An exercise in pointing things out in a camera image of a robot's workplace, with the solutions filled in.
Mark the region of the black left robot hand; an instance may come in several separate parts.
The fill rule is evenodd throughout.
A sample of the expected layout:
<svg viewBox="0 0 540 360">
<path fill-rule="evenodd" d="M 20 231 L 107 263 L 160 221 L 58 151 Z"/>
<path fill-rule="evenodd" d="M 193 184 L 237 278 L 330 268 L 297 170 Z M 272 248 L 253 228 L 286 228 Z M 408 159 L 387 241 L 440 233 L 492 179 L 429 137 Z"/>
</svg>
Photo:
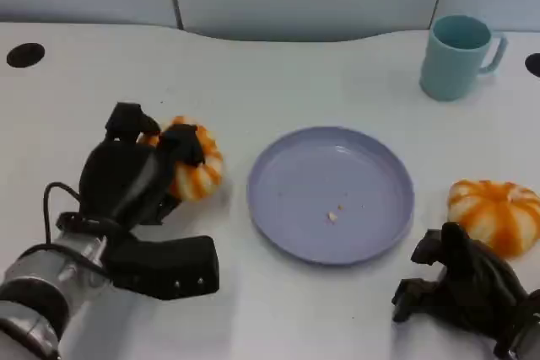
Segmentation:
<svg viewBox="0 0 540 360">
<path fill-rule="evenodd" d="M 79 180 L 79 212 L 124 229 L 160 225 L 184 198 L 174 190 L 180 164 L 205 162 L 193 124 L 161 130 L 135 103 L 119 102 L 105 139 L 88 156 Z"/>
</svg>

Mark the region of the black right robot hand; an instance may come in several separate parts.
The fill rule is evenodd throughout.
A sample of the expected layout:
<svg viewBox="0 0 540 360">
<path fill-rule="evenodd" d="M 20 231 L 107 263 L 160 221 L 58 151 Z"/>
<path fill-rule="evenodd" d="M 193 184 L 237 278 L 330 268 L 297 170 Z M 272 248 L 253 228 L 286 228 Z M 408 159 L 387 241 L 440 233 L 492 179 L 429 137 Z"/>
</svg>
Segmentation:
<svg viewBox="0 0 540 360">
<path fill-rule="evenodd" d="M 429 229 L 411 261 L 443 265 L 434 282 L 400 281 L 392 298 L 396 323 L 427 314 L 463 330 L 497 339 L 522 326 L 539 309 L 539 293 L 528 293 L 510 265 L 457 223 Z"/>
</svg>

